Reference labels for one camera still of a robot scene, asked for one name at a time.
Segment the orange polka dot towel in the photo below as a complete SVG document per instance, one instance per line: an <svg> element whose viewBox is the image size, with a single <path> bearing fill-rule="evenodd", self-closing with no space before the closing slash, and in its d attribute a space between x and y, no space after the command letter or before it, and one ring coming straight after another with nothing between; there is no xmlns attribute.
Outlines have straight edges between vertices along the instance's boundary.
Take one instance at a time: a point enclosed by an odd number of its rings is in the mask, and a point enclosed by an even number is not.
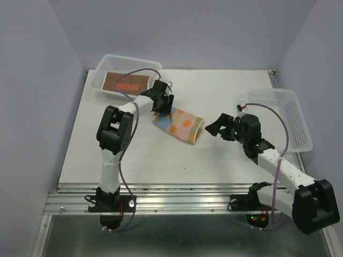
<svg viewBox="0 0 343 257"><path fill-rule="evenodd" d="M162 131L194 145L204 130L204 119L187 111L171 108L170 114L155 113L152 122Z"/></svg>

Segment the brown red checked towel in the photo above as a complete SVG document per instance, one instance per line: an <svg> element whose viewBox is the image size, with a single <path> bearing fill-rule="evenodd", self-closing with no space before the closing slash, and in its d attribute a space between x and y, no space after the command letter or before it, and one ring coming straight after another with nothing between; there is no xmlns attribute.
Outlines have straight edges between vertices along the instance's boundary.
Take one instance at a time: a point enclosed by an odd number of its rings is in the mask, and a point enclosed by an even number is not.
<svg viewBox="0 0 343 257"><path fill-rule="evenodd" d="M109 92L116 92L119 90L128 95L138 96L140 93L148 90L151 77L145 75L131 74L123 78L124 74L108 72L105 75L104 82L101 89Z"/></svg>

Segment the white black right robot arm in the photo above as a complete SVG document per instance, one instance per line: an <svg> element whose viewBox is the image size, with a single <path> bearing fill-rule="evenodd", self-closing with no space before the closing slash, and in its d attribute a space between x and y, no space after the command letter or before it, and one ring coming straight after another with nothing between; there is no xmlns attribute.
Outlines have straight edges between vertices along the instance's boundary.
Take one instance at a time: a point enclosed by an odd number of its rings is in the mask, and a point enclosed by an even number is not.
<svg viewBox="0 0 343 257"><path fill-rule="evenodd" d="M284 159L262 137L257 116L221 114L205 129L214 137L220 135L223 140L239 142L249 159L281 183L281 188L268 182L253 183L247 194L230 195L228 210L263 211L274 208L290 217L305 235L340 221L331 183L308 176Z"/></svg>

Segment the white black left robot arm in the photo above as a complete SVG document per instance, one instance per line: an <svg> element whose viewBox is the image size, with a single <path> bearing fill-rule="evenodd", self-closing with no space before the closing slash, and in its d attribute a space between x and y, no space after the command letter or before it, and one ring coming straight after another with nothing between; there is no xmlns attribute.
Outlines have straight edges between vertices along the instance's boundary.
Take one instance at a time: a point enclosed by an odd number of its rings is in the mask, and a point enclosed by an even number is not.
<svg viewBox="0 0 343 257"><path fill-rule="evenodd" d="M142 92L134 100L120 107L109 105L105 108L96 133L101 148L102 167L100 182L92 200L95 212L119 211L119 165L132 140L133 123L140 116L150 112L169 115L173 100L170 83L155 80L150 89Z"/></svg>

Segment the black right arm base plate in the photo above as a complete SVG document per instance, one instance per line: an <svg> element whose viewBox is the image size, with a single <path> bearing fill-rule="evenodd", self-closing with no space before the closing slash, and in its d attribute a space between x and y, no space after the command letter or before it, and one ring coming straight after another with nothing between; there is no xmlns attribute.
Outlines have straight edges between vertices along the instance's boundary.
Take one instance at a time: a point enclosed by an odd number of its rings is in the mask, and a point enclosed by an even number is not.
<svg viewBox="0 0 343 257"><path fill-rule="evenodd" d="M229 211L265 211L271 210L271 203L262 204L257 192L261 189L273 190L273 185L267 182L253 183L246 194L231 194L230 202L227 206Z"/></svg>

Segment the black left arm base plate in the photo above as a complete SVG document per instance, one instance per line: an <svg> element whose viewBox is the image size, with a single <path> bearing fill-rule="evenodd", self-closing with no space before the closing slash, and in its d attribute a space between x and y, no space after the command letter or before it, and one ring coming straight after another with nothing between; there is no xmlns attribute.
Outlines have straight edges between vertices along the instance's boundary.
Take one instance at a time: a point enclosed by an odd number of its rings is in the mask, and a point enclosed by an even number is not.
<svg viewBox="0 0 343 257"><path fill-rule="evenodd" d="M133 213L136 211L133 198L130 195L120 195L114 203L104 203L98 200L96 195L85 195L90 213Z"/></svg>

